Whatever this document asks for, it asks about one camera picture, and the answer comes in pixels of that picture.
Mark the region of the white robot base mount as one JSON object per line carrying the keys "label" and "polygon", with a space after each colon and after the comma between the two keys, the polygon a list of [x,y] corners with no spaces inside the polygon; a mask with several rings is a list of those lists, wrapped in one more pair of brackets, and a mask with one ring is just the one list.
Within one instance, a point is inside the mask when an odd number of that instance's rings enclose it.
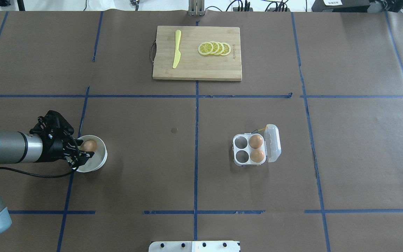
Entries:
{"label": "white robot base mount", "polygon": [[152,242],[149,252],[240,252],[239,241],[156,241]]}

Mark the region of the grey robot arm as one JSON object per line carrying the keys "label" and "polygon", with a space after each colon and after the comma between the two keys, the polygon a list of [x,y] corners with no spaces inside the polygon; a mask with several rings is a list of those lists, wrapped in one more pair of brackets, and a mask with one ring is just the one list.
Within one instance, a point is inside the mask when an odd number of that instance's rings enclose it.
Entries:
{"label": "grey robot arm", "polygon": [[[74,173],[91,159],[95,151],[83,150],[82,139],[73,137],[74,128],[58,112],[49,110],[38,117],[29,131],[0,131],[0,170],[20,174],[35,174],[7,167],[8,164],[47,163],[66,160]],[[0,194],[0,233],[10,228],[12,220]]]}

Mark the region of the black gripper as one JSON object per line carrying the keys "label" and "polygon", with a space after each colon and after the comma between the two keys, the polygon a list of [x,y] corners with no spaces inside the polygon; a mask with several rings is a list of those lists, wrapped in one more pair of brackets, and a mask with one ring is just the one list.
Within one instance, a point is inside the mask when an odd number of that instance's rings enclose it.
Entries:
{"label": "black gripper", "polygon": [[83,140],[74,139],[74,128],[57,111],[49,110],[45,116],[38,117],[38,123],[29,131],[42,142],[42,151],[36,163],[66,160],[69,167],[77,172],[90,172],[90,160],[95,152],[78,151]]}

